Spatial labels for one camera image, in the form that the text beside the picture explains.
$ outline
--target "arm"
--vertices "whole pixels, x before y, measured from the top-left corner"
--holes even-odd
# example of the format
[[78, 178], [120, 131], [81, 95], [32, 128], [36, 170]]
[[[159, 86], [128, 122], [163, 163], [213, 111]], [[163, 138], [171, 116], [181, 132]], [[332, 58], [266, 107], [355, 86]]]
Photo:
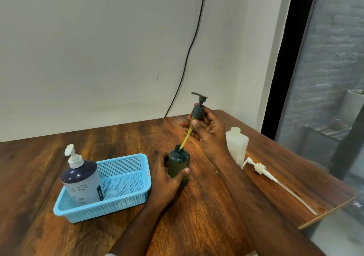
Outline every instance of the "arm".
[[[201, 119], [207, 127], [205, 128], [200, 121], [193, 120], [195, 132], [191, 135], [200, 140], [205, 155], [224, 179], [257, 254], [259, 256], [324, 255], [265, 198], [235, 164], [226, 144], [224, 123], [206, 107]], [[180, 125], [186, 130], [189, 121], [181, 121]]]
[[147, 253], [159, 215], [174, 198], [183, 178], [190, 172], [189, 168], [185, 168], [172, 179], [165, 171], [165, 160], [167, 153], [158, 156], [151, 175], [152, 189], [147, 203], [109, 253], [117, 256], [139, 256]]

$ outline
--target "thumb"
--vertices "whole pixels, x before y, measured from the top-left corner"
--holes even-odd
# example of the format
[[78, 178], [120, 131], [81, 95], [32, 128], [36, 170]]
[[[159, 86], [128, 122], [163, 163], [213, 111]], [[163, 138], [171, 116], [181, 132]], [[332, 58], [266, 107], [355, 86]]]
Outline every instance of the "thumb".
[[206, 138], [210, 133], [205, 129], [205, 127], [201, 124], [200, 121], [197, 121], [196, 119], [191, 121], [192, 127], [195, 129], [195, 131], [198, 133], [198, 135], [204, 139]]
[[178, 186], [181, 184], [182, 180], [185, 176], [187, 176], [190, 173], [190, 169], [188, 167], [181, 170], [174, 178], [173, 181], [175, 181]]

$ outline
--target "green pump head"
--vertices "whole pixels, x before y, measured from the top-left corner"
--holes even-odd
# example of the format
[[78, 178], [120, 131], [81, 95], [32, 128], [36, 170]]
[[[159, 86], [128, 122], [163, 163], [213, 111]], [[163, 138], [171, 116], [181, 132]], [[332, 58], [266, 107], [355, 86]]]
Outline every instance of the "green pump head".
[[204, 102], [206, 102], [206, 99], [207, 97], [206, 96], [203, 96], [199, 93], [196, 93], [196, 92], [191, 92], [191, 94], [195, 94], [195, 95], [198, 95], [199, 98], [198, 98], [198, 106], [194, 107], [191, 114], [192, 116], [194, 116], [197, 120], [201, 117], [202, 113], [203, 113], [203, 107], [202, 107], [202, 104]]

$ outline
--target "dark green bottle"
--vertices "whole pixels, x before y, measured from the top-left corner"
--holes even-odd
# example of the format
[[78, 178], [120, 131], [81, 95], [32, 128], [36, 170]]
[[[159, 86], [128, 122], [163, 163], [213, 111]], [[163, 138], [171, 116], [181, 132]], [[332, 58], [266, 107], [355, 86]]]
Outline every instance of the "dark green bottle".
[[[168, 175], [175, 177], [181, 170], [190, 166], [190, 154], [180, 149], [180, 145], [177, 145], [174, 150], [171, 150], [168, 154]], [[188, 176], [186, 176], [181, 183], [181, 186], [185, 186], [188, 183]]]

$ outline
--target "hand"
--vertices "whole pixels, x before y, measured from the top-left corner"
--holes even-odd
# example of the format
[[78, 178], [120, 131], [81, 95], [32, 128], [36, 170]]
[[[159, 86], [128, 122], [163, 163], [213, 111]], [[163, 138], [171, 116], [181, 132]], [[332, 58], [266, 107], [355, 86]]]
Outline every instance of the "hand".
[[189, 168], [181, 170], [174, 178], [171, 178], [166, 170], [165, 165], [168, 161], [168, 154], [158, 155], [152, 170], [152, 190], [148, 202], [162, 211], [168, 203], [174, 198], [177, 190], [184, 179], [190, 173]]
[[[180, 121], [180, 126], [184, 128], [185, 132], [188, 132], [192, 116], [187, 116], [187, 120]], [[225, 161], [231, 158], [226, 143], [225, 124], [220, 121], [214, 112], [203, 106], [203, 115], [200, 118], [201, 121], [193, 120], [192, 126], [195, 131], [191, 133], [191, 136], [200, 141], [203, 152], [206, 157], [214, 165], [218, 162]]]

